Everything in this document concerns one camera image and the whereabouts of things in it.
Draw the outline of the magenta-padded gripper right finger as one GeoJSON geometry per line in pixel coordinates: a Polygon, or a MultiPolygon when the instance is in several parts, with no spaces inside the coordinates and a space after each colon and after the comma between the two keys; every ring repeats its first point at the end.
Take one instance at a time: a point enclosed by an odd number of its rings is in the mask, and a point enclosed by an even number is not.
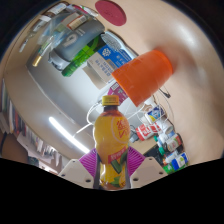
{"type": "Polygon", "coordinates": [[[154,157],[145,157],[133,147],[128,149],[127,172],[131,189],[143,187],[167,176],[154,157]]]}

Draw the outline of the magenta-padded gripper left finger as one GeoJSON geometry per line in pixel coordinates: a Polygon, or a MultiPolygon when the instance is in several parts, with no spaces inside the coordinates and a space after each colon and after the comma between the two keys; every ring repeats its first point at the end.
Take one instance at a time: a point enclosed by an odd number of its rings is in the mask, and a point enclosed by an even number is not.
{"type": "Polygon", "coordinates": [[[80,159],[71,159],[58,176],[81,187],[97,189],[99,164],[96,150],[92,149],[80,159]]]}

